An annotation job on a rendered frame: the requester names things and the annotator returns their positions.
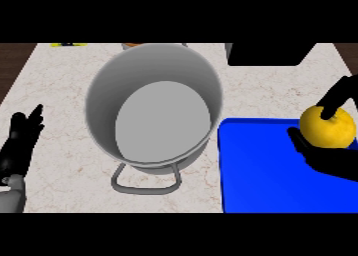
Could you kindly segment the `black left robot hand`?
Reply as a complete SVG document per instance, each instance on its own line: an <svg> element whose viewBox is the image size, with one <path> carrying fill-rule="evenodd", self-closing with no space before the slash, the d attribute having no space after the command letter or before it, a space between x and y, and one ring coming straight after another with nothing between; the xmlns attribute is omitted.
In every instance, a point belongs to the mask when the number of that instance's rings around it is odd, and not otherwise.
<svg viewBox="0 0 358 256"><path fill-rule="evenodd" d="M12 175L25 176L40 132L44 128L43 105L39 104L30 115L16 112L10 117L9 136L0 149L0 186Z"/></svg>

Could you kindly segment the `black appliance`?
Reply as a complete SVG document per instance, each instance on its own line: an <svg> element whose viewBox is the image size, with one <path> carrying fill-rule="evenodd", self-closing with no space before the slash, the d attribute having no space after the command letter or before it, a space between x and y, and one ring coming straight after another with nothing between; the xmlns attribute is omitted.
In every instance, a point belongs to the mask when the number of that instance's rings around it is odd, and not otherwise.
<svg viewBox="0 0 358 256"><path fill-rule="evenodd" d="M229 66L297 66L313 43L226 43Z"/></svg>

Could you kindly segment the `yellow lemon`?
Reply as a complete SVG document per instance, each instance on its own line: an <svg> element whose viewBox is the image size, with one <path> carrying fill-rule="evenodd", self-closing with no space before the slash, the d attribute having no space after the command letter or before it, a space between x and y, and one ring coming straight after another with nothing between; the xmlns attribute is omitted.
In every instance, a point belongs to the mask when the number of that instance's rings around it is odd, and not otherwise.
<svg viewBox="0 0 358 256"><path fill-rule="evenodd" d="M300 116L300 132L307 142L321 148L347 148L356 137L350 114L338 108L334 116L321 118L324 107L310 106Z"/></svg>

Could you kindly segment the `grey metal pot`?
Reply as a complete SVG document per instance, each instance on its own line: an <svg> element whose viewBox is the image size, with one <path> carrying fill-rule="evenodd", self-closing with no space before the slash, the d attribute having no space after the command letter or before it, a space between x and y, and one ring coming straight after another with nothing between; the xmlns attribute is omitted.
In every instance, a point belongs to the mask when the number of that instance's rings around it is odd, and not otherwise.
<svg viewBox="0 0 358 256"><path fill-rule="evenodd" d="M142 44L112 57L90 83L90 137L121 167L177 176L202 154L222 105L219 76L201 54L185 45Z"/></svg>

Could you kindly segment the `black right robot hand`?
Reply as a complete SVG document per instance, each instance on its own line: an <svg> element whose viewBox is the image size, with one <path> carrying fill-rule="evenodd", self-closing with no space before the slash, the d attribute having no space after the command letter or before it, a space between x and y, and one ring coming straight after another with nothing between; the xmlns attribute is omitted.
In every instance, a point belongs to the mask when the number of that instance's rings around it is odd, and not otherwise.
<svg viewBox="0 0 358 256"><path fill-rule="evenodd" d="M324 120L331 119L337 113L337 108L343 106L349 98L353 99L358 109L358 74L350 77L343 76L319 100L318 106L324 108L321 112ZM295 150L303 155L306 164L312 169L358 182L358 151L315 147L294 127L287 129L287 133Z"/></svg>

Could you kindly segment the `yellow flat object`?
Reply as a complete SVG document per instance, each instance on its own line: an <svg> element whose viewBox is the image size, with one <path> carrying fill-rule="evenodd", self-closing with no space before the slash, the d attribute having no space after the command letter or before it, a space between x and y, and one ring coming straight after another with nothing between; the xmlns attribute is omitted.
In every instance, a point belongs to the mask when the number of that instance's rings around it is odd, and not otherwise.
<svg viewBox="0 0 358 256"><path fill-rule="evenodd" d="M87 46L87 43L50 43L50 47L78 47L78 46Z"/></svg>

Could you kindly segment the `blue tray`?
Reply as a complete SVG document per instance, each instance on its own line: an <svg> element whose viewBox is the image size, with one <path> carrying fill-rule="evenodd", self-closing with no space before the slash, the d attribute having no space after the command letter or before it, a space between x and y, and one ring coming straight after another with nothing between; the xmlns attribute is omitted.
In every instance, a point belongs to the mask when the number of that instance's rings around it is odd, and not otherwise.
<svg viewBox="0 0 358 256"><path fill-rule="evenodd" d="M312 170L287 129L295 119L228 118L217 129L226 213L358 213L358 182Z"/></svg>

